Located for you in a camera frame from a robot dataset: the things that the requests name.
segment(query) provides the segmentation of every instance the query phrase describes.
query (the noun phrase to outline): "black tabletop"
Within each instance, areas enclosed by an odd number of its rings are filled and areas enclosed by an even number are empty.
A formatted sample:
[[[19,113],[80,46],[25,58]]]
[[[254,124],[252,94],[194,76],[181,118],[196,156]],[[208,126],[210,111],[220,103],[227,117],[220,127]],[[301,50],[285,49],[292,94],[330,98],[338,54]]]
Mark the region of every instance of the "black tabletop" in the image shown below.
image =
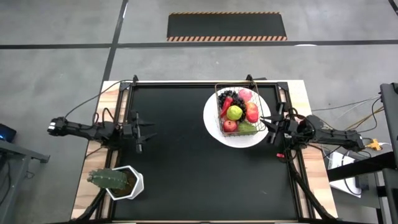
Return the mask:
[[[276,113],[275,90],[259,86]],[[287,165],[280,146],[247,149],[218,142],[207,132],[203,108],[215,92],[200,88],[139,87],[133,108],[157,132],[141,155],[123,151],[120,166],[144,176],[144,191],[117,201],[114,220],[296,220]]]

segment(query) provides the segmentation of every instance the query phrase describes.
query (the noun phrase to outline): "floor mat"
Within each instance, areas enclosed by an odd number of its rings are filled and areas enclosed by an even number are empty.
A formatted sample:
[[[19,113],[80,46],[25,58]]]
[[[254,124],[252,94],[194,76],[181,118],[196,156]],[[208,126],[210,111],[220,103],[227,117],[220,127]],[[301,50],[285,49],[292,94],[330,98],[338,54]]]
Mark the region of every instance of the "floor mat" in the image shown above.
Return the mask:
[[[279,12],[173,12],[167,41],[287,40]]]

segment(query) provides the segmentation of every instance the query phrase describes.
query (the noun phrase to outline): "white pot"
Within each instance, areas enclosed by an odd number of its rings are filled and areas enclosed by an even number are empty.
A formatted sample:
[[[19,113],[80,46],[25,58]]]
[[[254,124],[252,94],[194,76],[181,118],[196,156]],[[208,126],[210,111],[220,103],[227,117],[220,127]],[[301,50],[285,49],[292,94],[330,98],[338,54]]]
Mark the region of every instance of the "white pot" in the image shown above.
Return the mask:
[[[118,167],[118,168],[113,168],[112,170],[124,170],[124,169],[129,169],[131,172],[136,176],[137,182],[134,188],[132,189],[131,193],[129,195],[123,196],[123,197],[115,197],[112,194],[112,191],[110,189],[106,189],[108,194],[112,197],[113,200],[121,200],[121,199],[134,199],[139,195],[143,190],[144,190],[144,178],[142,174],[138,173],[134,168],[131,166],[123,166],[123,167]]]

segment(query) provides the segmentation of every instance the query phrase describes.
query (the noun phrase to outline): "apple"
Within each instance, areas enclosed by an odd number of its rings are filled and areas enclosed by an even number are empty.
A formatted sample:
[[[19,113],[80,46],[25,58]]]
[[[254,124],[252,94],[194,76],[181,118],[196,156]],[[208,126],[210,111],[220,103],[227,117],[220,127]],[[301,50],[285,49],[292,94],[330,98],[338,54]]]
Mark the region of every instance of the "apple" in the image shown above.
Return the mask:
[[[239,91],[238,96],[242,98],[245,102],[250,101],[252,97],[251,90],[248,90],[247,88],[243,88],[242,90]]]
[[[256,123],[259,120],[259,108],[255,103],[246,103],[246,119],[250,123]]]
[[[247,110],[246,111],[246,119],[250,123],[256,123],[259,120],[258,110]]]
[[[246,111],[249,111],[249,110],[259,111],[259,108],[257,107],[257,105],[255,103],[249,102],[249,103],[246,103]]]
[[[236,121],[226,120],[223,124],[223,129],[226,133],[234,132],[237,127],[238,125],[236,124]]]

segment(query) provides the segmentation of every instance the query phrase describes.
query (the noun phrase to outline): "wooden table frame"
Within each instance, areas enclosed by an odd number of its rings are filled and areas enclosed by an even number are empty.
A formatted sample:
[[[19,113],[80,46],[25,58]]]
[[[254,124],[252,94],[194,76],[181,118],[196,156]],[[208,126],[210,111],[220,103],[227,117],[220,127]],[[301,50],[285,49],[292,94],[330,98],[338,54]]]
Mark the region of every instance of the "wooden table frame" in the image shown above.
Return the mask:
[[[218,80],[212,80],[212,81],[144,81],[144,82],[138,81],[138,83],[175,83],[175,82],[179,82],[179,83],[241,82],[241,80],[240,81],[225,81],[225,80],[222,80],[222,81],[218,81]],[[288,86],[289,86],[290,100],[291,100],[292,106],[297,109],[299,114],[302,114],[304,116],[310,115],[312,113],[303,80],[266,80],[266,81],[256,81],[256,82],[257,83],[287,82]],[[104,82],[102,91],[109,88],[114,83],[115,83],[114,81]],[[119,94],[119,84],[115,84],[108,91],[103,93],[99,98],[99,102],[98,102],[98,106],[97,106],[97,113],[100,114],[100,113],[102,113],[102,110],[104,108],[108,108],[111,111],[111,113],[114,114],[118,94]],[[120,110],[120,114],[119,114],[119,122],[121,122],[121,123],[122,123],[123,117],[124,117],[126,98],[127,98],[127,95],[124,94],[123,98],[122,98],[121,110]],[[111,119],[110,115],[106,114],[105,120],[111,121],[112,119]],[[88,147],[87,147],[86,154],[89,154],[90,152],[96,150],[99,147],[100,147],[99,143],[90,141],[88,144]],[[88,177],[89,171],[104,167],[106,155],[107,155],[107,149],[100,149],[98,152],[92,154],[90,157],[88,157],[84,161],[71,218],[79,217],[86,210],[87,206],[90,205],[92,200],[95,198],[96,194],[99,192],[99,188],[97,188],[97,186],[95,186],[91,183],[88,183],[86,181],[86,179]],[[117,155],[117,152],[113,152],[111,167],[113,167],[116,162],[116,155]],[[302,150],[302,155],[303,155],[305,170],[307,173],[308,184],[309,184],[311,191],[316,196],[318,201],[324,206],[324,208],[331,215],[333,215],[334,217],[337,217],[337,211],[336,211],[335,203],[334,203],[333,196],[331,193],[331,188],[329,185],[326,168],[323,163],[322,152],[320,152],[318,149],[315,149],[313,147],[307,147],[306,149]],[[295,159],[294,162],[295,162],[296,168],[299,171],[300,167],[299,167],[298,161]],[[304,195],[304,192],[301,190],[301,188],[299,186],[297,186],[297,187],[298,187],[298,192],[300,195],[300,203],[301,203],[301,208],[302,208],[302,212],[303,212],[303,217],[307,218],[307,217],[309,217],[308,209],[307,209],[307,199]],[[106,198],[104,200],[102,218],[108,217],[109,204],[110,204],[110,197],[108,195],[106,195]],[[315,215],[317,218],[320,218],[319,214],[316,211],[315,211]]]

